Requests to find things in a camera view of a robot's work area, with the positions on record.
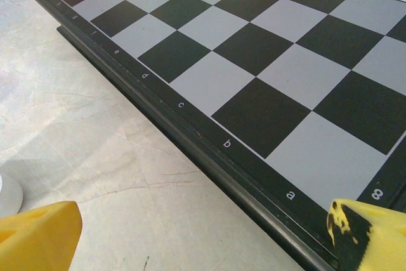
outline chessboard frame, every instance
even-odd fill
[[[61,13],[55,2],[36,1],[61,24],[58,32],[305,270],[337,269],[337,258],[320,207],[309,204],[311,199],[295,189],[296,195],[304,200],[300,207],[302,217],[315,219],[311,222],[318,230],[306,225],[310,221],[297,222],[298,207],[295,214],[280,198],[245,174],[239,164],[177,114],[174,107],[96,44],[81,30],[78,21]]]

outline yellow object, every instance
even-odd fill
[[[72,201],[0,219],[0,271],[67,271],[81,232]]]
[[[406,271],[405,213],[336,199],[327,228],[340,271]]]

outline white round base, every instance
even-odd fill
[[[0,173],[0,218],[15,215],[23,202],[23,190],[17,181]]]

